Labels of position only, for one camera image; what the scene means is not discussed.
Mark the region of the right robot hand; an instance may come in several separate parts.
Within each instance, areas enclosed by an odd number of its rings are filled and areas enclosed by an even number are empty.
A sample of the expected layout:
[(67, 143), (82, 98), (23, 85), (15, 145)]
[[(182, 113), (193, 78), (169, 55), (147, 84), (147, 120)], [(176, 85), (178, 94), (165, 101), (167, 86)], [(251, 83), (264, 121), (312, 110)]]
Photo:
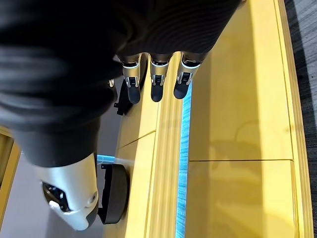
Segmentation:
[[(183, 99), (239, 0), (3, 0), (0, 123), (35, 169), (49, 206), (76, 231), (96, 217), (117, 223), (128, 179), (111, 165), (97, 189), (101, 116), (140, 101), (146, 73), (162, 99), (170, 59), (181, 53), (174, 96)], [(114, 80), (123, 76), (117, 97)]]

